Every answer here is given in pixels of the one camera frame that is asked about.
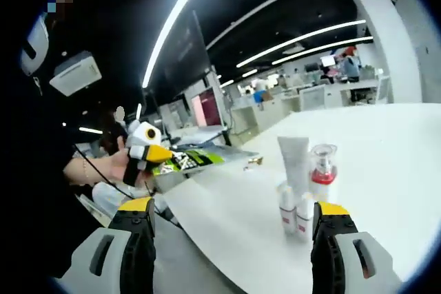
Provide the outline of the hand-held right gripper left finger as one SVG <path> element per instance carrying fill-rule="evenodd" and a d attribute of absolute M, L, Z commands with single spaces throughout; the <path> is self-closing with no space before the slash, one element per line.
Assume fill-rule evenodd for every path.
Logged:
<path fill-rule="evenodd" d="M 68 293 L 153 293 L 154 201 L 122 204 L 109 226 L 92 233 L 72 254 Z"/>

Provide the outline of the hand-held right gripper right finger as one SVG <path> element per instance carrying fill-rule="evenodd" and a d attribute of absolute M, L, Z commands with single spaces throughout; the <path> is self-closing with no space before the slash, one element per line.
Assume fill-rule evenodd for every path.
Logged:
<path fill-rule="evenodd" d="M 397 293 L 389 252 L 336 204 L 314 205 L 313 293 Z"/>

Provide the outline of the person's left hand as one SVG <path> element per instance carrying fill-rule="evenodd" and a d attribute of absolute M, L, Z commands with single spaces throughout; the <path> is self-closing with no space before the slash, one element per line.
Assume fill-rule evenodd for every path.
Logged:
<path fill-rule="evenodd" d="M 122 148 L 112 156 L 88 159 L 85 162 L 85 174 L 90 182 L 101 179 L 109 182 L 122 182 L 129 162 L 128 149 Z"/>

